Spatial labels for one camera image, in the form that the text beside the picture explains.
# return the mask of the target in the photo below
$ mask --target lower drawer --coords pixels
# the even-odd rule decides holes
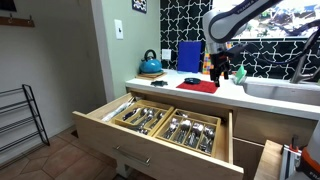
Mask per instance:
[[[242,179],[243,169],[232,163],[232,112],[221,125],[222,135],[212,158],[101,121],[131,97],[129,93],[89,114],[74,112],[80,141],[156,179]]]

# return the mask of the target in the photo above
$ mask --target teal kettle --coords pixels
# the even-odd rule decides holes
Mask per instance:
[[[162,72],[162,64],[159,60],[156,59],[156,52],[152,49],[149,49],[144,54],[144,59],[141,60],[140,71],[143,74],[153,74]]]

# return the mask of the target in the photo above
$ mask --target black and white tile backsplash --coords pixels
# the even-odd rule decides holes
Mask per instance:
[[[161,49],[172,49],[171,61],[162,61],[167,69],[177,68],[178,43],[180,41],[201,41],[202,53],[199,59],[202,68],[205,38],[202,31],[202,16],[212,8],[212,0],[161,0]],[[284,61],[301,52],[306,39],[256,39],[234,40],[233,44],[252,42],[261,48],[268,59]],[[308,54],[303,68],[304,73],[313,73],[320,66],[319,43]],[[294,73],[297,62],[275,66],[265,62],[256,61],[247,53],[233,59],[232,70],[237,70],[243,64],[248,76],[290,79]]]

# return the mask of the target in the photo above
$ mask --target metal shoe rack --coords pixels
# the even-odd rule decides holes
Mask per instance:
[[[15,145],[18,145],[18,144],[20,144],[20,143],[22,143],[32,137],[35,137],[37,135],[40,136],[41,141],[44,144],[50,146],[50,142],[49,142],[46,130],[43,126],[42,118],[40,116],[40,112],[39,112],[39,109],[37,106],[37,102],[34,98],[34,94],[33,94],[31,86],[23,84],[22,88],[0,92],[0,101],[1,101],[1,97],[13,95],[13,94],[18,94],[18,93],[24,93],[25,99],[23,99],[23,101],[20,101],[20,102],[16,102],[16,103],[13,103],[10,105],[0,107],[0,118],[1,118],[1,115],[5,114],[5,113],[9,113],[12,111],[18,111],[19,109],[22,109],[25,107],[29,107],[31,116],[24,118],[24,119],[21,119],[21,120],[18,120],[16,122],[13,122],[9,125],[0,127],[0,136],[2,133],[5,133],[9,130],[13,130],[15,128],[21,127],[21,126],[26,125],[31,122],[35,123],[35,125],[37,127],[37,131],[0,147],[0,153],[15,146]]]

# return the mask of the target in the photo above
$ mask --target sink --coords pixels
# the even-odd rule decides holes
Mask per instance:
[[[245,82],[242,86],[245,93],[251,96],[320,106],[320,87],[319,89],[302,89],[300,86],[297,88],[294,85],[290,87],[290,85],[271,85],[256,82]]]

